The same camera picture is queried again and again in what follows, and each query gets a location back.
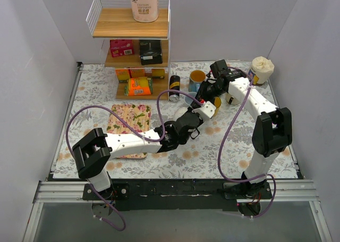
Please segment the yellow mug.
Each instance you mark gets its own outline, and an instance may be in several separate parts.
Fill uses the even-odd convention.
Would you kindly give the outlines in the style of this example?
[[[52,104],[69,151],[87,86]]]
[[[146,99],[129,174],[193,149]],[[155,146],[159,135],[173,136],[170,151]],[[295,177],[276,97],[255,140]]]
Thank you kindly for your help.
[[[214,116],[216,116],[218,114],[219,108],[222,104],[221,98],[220,97],[215,97],[214,99],[214,106],[215,106],[215,112],[214,112]]]

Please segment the blue butterfly ceramic mug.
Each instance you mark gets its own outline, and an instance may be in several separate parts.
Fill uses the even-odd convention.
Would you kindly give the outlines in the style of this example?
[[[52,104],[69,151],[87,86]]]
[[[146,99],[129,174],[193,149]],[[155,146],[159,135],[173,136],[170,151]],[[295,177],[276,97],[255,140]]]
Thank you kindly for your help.
[[[201,70],[194,70],[190,73],[189,76],[189,92],[198,92],[201,83],[205,80],[206,74]]]

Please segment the grey-blue mug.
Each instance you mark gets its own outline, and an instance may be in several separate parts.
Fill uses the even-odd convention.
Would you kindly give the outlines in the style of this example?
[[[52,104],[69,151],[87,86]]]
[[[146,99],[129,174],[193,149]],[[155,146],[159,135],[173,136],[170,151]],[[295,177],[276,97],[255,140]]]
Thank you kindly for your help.
[[[190,106],[192,103],[195,103],[196,94],[197,94],[196,92],[188,92],[184,96],[184,101],[187,106]]]

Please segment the cream ceramic mug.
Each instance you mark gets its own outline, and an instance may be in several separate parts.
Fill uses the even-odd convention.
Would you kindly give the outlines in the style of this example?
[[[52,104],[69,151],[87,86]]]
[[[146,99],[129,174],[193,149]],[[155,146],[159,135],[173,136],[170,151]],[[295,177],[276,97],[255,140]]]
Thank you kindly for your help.
[[[225,94],[225,100],[229,105],[237,105],[239,103],[239,101],[229,93]]]

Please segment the white ceramic mug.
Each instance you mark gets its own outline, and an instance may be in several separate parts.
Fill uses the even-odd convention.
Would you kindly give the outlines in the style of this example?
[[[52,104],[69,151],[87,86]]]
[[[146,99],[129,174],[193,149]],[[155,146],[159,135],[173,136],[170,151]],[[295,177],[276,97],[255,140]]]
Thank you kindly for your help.
[[[188,112],[188,108],[187,107],[180,107],[174,114],[173,119],[174,121],[176,121],[178,118],[180,118],[181,116],[183,116],[185,113]]]

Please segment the black beverage can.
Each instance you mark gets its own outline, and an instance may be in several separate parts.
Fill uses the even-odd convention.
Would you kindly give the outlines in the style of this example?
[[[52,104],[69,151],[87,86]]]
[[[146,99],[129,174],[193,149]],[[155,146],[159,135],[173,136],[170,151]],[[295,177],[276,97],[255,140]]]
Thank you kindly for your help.
[[[180,76],[172,75],[169,80],[169,90],[180,90]],[[178,102],[180,99],[180,94],[178,92],[170,91],[168,93],[168,99],[171,102]]]

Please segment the yellow box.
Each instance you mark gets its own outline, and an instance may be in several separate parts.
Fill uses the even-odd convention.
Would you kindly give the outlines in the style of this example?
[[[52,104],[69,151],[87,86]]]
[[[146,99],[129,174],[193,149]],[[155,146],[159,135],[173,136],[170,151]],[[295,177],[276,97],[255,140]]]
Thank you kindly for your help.
[[[115,69],[119,83],[126,83],[131,78],[129,69]]]
[[[130,69],[131,78],[138,78],[138,77],[145,77],[145,69],[137,68],[137,69]]]
[[[164,79],[165,69],[163,68],[153,68],[151,69],[151,76],[153,79]]]

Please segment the cartoon jar with cloth lid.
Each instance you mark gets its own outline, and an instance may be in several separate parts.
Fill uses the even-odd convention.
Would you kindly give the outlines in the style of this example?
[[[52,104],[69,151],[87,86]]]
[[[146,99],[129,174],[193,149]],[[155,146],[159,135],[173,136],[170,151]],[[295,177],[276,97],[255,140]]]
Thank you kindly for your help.
[[[254,85],[263,85],[274,72],[274,64],[271,60],[259,56],[252,60],[248,77]]]

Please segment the floral tablecloth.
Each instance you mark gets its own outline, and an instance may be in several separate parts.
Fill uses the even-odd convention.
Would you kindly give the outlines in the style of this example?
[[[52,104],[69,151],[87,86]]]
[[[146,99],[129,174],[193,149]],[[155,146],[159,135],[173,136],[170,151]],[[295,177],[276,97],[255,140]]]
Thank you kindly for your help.
[[[69,137],[63,139],[55,163],[54,179],[76,179],[77,167],[68,147],[90,130],[108,126],[108,109],[119,101],[113,95],[117,86],[113,69],[101,64],[83,66],[73,97]],[[208,178],[227,176],[238,179],[252,155],[255,122],[246,110],[222,100],[218,114],[200,126],[200,135],[177,149],[148,154],[140,160],[113,159],[106,164],[112,178]]]

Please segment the floral serving tray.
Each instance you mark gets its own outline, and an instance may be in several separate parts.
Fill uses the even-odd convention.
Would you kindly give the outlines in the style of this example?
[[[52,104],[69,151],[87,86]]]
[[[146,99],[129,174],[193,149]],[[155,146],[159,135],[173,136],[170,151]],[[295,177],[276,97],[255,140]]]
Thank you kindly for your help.
[[[149,105],[117,104],[111,110],[137,132],[149,130],[151,107]],[[107,132],[113,134],[131,133],[114,115],[109,116]]]

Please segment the yellow box middle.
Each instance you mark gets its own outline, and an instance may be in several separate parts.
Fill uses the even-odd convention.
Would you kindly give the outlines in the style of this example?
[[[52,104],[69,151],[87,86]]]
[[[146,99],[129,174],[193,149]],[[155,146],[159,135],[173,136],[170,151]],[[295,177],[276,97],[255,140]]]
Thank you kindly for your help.
[[[138,78],[138,77],[145,77],[145,69],[137,68],[137,69],[130,69],[131,78]]]

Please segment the yellow box left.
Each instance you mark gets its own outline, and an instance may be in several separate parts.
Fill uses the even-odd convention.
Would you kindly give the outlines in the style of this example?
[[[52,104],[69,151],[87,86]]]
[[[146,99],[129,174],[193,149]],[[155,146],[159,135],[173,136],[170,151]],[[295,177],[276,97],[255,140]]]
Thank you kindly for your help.
[[[115,69],[119,83],[126,83],[131,78],[129,69]]]

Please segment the red tissue box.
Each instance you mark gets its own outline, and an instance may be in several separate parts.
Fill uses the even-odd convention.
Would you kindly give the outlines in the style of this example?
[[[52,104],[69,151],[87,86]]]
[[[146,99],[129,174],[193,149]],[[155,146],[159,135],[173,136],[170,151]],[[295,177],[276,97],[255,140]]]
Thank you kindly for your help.
[[[111,39],[109,50],[112,57],[134,54],[133,41],[130,39]]]

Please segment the wrapped toilet paper roll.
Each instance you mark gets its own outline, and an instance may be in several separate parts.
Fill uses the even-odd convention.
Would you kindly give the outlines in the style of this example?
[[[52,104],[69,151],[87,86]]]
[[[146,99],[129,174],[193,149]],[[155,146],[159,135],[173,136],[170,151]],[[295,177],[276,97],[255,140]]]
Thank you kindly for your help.
[[[142,23],[154,22],[158,19],[158,0],[131,0],[133,18]]]

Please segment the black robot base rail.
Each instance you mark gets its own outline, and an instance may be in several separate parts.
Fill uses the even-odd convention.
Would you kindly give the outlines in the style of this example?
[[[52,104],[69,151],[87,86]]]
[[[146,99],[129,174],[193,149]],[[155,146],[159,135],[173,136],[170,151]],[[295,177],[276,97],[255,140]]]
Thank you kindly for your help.
[[[260,200],[270,200],[269,182],[260,185],[233,183],[224,179],[113,179],[108,189],[95,194],[89,184],[84,201],[101,197],[119,211],[133,210],[223,210],[238,211],[238,201],[251,202],[259,213]]]

